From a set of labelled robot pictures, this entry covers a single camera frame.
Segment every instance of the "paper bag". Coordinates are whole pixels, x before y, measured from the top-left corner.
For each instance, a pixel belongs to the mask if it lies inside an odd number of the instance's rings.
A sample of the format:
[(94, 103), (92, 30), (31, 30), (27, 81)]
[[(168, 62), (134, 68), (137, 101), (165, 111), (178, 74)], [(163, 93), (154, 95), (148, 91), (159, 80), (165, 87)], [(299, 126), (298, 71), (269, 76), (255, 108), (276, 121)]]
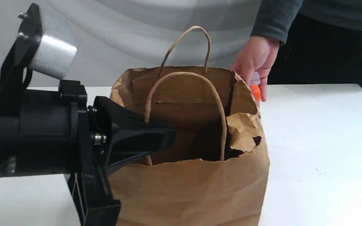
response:
[[(165, 67), (181, 38), (200, 29), (204, 67)], [(193, 26), (161, 67), (127, 70), (112, 88), (116, 103), (171, 123), (173, 147), (109, 177), (122, 202), (118, 226), (257, 226), (269, 172), (260, 114), (234, 72), (207, 67), (210, 38)]]

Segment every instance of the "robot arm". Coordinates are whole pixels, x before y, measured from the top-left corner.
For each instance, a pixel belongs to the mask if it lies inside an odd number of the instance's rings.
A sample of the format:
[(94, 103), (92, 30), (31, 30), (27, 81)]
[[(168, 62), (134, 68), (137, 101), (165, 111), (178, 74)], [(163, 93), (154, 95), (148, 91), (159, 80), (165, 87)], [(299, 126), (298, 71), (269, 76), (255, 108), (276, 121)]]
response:
[[(176, 132), (107, 97), (86, 106), (85, 87), (62, 80), (77, 51), (67, 23), (34, 3), (19, 17), (0, 74), (0, 177), (66, 174), (81, 225), (113, 225), (121, 203), (108, 176), (168, 149)], [(60, 79), (58, 92), (27, 89), (33, 70)]]

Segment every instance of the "white table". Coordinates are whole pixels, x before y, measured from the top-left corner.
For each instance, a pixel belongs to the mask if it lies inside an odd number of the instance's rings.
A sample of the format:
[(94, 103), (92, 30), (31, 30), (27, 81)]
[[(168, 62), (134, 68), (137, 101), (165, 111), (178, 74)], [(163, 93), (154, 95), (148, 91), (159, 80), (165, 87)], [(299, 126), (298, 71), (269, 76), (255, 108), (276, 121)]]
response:
[[(87, 88), (89, 104), (110, 91)], [(270, 86), (261, 114), (271, 170), (260, 225), (362, 225), (361, 88)], [(79, 226), (63, 176), (0, 179), (3, 225)]]

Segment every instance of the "white backdrop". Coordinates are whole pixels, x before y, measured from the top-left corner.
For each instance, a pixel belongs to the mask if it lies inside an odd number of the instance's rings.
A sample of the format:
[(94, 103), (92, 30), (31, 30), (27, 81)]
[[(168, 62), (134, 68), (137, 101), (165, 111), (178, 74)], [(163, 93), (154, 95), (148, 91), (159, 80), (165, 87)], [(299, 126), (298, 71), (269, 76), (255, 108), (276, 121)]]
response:
[[(156, 67), (180, 34), (192, 25), (212, 39), (210, 66), (230, 68), (249, 38), (260, 0), (0, 0), (0, 66), (21, 22), (16, 16), (31, 3), (68, 20), (78, 54), (66, 79), (86, 86), (111, 86), (132, 67)], [(203, 64), (203, 34), (185, 37), (168, 65)], [(57, 86), (35, 74), (31, 86)]]

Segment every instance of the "person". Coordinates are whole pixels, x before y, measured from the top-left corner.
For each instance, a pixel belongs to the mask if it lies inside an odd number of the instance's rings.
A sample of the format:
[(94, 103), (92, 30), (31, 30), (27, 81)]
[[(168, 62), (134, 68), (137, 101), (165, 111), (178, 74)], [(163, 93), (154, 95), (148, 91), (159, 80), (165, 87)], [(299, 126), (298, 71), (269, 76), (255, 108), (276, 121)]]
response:
[(263, 0), (233, 70), (249, 83), (362, 87), (362, 0)]

